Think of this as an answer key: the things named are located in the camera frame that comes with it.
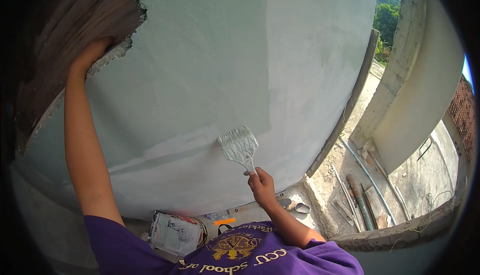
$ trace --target gold emblem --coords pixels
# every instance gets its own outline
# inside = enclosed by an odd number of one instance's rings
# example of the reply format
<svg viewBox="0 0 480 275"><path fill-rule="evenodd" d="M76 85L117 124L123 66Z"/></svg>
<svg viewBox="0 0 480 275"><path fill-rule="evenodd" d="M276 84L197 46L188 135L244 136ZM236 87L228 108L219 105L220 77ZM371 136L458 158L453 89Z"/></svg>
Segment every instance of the gold emblem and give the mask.
<svg viewBox="0 0 480 275"><path fill-rule="evenodd" d="M228 259L240 260L249 256L260 242L261 239L254 238L252 234L239 232L222 237L215 246L207 245L207 249L215 251L213 255L215 260L219 260L225 254Z"/></svg>

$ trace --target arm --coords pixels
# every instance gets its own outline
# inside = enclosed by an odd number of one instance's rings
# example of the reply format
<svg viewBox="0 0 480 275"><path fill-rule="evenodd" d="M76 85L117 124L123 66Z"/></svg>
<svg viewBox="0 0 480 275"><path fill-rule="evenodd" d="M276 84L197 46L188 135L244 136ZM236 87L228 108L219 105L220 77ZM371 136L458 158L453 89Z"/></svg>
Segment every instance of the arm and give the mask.
<svg viewBox="0 0 480 275"><path fill-rule="evenodd" d="M250 186L255 201L267 212L272 219L272 223L283 239L290 245L304 249L305 246L314 239L319 242L325 242L320 233L300 223L275 199L275 187L273 178L261 168L255 168L255 172L250 172L248 185Z"/></svg>
<svg viewBox="0 0 480 275"><path fill-rule="evenodd" d="M122 218L113 197L110 175L85 93L85 74L113 37L93 40L70 66L65 86L65 158L83 215Z"/></svg>

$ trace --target orange object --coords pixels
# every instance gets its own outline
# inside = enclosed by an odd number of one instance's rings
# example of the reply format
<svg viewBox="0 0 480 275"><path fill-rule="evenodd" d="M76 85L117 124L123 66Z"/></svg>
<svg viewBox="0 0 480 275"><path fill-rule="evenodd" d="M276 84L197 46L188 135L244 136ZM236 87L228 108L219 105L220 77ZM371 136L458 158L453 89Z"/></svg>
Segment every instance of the orange object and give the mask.
<svg viewBox="0 0 480 275"><path fill-rule="evenodd" d="M215 226L222 225L222 224L229 224L235 222L235 218L225 219L225 220L218 220L213 222Z"/></svg>

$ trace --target paintbrush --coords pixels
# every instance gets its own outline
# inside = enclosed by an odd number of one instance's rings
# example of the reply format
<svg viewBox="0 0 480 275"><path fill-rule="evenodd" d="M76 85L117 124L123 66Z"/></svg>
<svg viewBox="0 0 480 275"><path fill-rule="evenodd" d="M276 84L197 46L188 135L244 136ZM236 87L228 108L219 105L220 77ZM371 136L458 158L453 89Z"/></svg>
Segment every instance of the paintbrush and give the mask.
<svg viewBox="0 0 480 275"><path fill-rule="evenodd" d="M239 127L218 138L223 154L227 160L236 161L247 169L255 170L254 154L258 143L251 130L246 126Z"/></svg>

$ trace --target light blue painted wall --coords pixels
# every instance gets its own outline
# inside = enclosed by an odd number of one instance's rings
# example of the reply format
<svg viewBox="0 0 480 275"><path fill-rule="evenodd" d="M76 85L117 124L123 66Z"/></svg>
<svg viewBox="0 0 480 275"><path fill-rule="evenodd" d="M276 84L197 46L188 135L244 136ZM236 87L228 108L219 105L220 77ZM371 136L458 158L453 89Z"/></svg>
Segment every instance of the light blue painted wall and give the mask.
<svg viewBox="0 0 480 275"><path fill-rule="evenodd" d="M253 196L216 138L246 125L276 189L297 182L339 119L363 62L375 0L140 0L126 55L87 80L123 216L205 214ZM24 159L26 178L74 196L63 106Z"/></svg>

